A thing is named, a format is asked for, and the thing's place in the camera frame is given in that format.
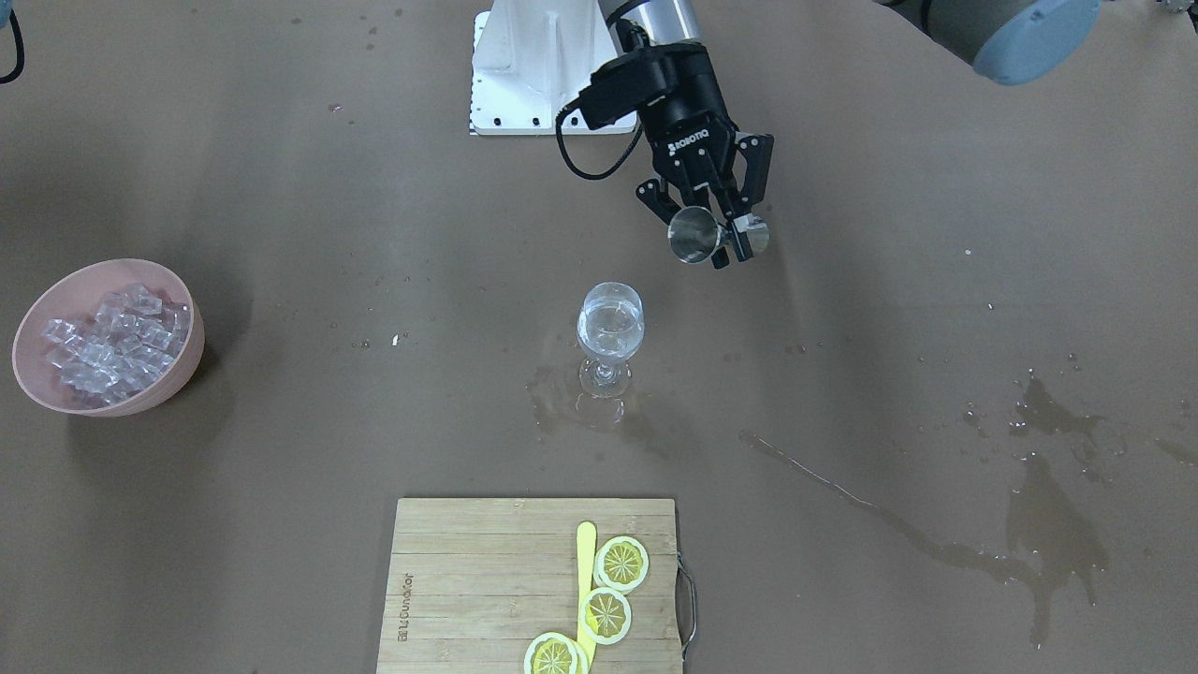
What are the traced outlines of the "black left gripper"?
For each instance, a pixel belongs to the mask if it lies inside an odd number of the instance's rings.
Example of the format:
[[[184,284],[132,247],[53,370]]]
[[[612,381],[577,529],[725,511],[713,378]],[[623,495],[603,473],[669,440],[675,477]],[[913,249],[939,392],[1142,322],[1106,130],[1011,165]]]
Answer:
[[[724,104],[722,89],[702,44],[647,47],[651,101],[637,108],[651,142],[653,166],[671,183],[731,183],[732,192],[718,198],[724,226],[710,210],[680,205],[660,178],[639,184],[636,196],[666,226],[666,239],[684,265],[710,263],[719,271],[730,265],[726,242],[739,263],[763,253],[770,242],[766,218],[754,213],[767,192],[773,162],[772,134],[736,134],[738,128]],[[732,163],[743,158],[740,183]]]

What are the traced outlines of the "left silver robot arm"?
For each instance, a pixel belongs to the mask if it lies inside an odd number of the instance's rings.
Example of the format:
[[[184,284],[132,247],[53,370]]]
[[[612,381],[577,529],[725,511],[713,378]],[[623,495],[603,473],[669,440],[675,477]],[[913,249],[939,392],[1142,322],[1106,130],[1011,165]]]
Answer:
[[[1039,80],[1091,34],[1097,1],[887,1],[885,7],[986,80]],[[716,269],[766,251],[770,134],[743,132],[724,103],[689,1],[603,1],[616,55],[573,103],[589,129],[634,115],[653,175],[637,194],[667,227],[673,256]]]

